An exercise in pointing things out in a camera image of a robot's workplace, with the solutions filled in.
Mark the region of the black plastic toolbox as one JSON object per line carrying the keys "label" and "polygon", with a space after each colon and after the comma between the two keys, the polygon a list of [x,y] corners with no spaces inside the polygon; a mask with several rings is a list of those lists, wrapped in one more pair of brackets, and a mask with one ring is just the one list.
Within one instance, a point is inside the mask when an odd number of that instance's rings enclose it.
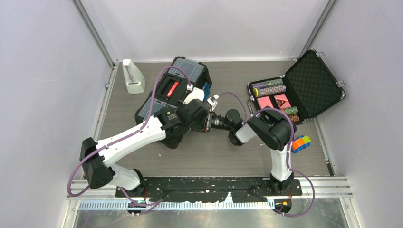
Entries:
{"label": "black plastic toolbox", "polygon": [[191,131],[183,125],[178,116],[178,107],[183,104],[186,96],[186,86],[204,90],[205,103],[210,93],[212,81],[208,68],[202,62],[186,57],[176,57],[170,69],[163,70],[156,86],[149,93],[147,100],[135,113],[135,121],[142,125],[145,121],[155,120],[161,123],[160,129],[165,132],[165,138],[160,140],[170,149],[175,149],[182,141],[184,134]]}

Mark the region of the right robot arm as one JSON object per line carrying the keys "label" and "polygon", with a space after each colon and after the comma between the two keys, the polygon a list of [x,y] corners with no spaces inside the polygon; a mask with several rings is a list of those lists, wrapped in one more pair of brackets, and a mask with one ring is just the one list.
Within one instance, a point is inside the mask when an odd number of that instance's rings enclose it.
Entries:
{"label": "right robot arm", "polygon": [[230,109],[224,116],[209,113],[204,125],[206,132],[211,128],[228,131],[229,141],[239,147],[259,137],[271,154],[269,189],[278,195],[290,189],[294,173],[290,170],[288,146],[292,144],[296,127],[282,113],[269,108],[243,122],[239,112]]}

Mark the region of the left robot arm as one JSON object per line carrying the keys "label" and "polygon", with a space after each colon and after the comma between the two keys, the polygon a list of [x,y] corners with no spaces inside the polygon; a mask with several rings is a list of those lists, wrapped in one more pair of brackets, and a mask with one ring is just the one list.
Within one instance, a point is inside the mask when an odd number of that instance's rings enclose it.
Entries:
{"label": "left robot arm", "polygon": [[111,138],[98,142],[91,137],[83,140],[79,160],[89,188],[111,184],[128,190],[135,197],[142,196],[146,184],[139,170],[126,169],[116,163],[153,142],[160,142],[170,149],[177,148],[185,134],[195,130],[198,124],[204,124],[209,110],[206,103],[194,99],[177,109],[163,107],[148,121]]}

